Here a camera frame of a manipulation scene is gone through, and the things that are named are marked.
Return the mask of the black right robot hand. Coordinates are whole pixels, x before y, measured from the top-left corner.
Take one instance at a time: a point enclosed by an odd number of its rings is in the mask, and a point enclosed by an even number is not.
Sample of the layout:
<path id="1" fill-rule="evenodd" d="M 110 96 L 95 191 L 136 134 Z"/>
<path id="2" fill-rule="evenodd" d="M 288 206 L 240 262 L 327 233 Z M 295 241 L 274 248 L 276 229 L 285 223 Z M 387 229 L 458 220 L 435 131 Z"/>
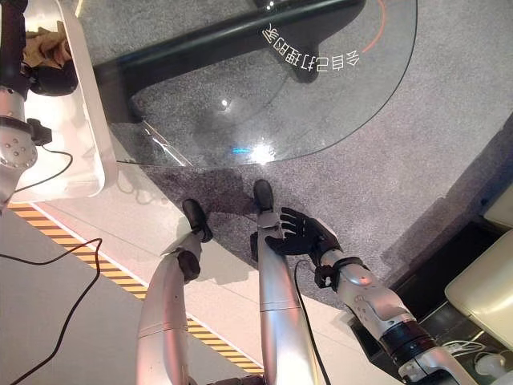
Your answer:
<path id="1" fill-rule="evenodd" d="M 308 255 L 315 266 L 325 253 L 342 251 L 341 245 L 320 221 L 288 207 L 281 208 L 283 238 L 267 236 L 265 242 L 275 253 L 284 256 Z"/>

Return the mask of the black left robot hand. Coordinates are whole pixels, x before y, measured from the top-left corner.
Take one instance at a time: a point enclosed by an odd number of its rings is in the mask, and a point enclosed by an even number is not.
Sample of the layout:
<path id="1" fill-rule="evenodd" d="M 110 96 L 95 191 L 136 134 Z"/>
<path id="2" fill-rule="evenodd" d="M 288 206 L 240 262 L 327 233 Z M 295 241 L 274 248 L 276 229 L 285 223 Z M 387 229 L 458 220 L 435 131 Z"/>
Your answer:
<path id="1" fill-rule="evenodd" d="M 27 97 L 72 93 L 78 77 L 62 21 L 54 30 L 26 30 L 27 1 L 1 2 L 1 86 Z"/>

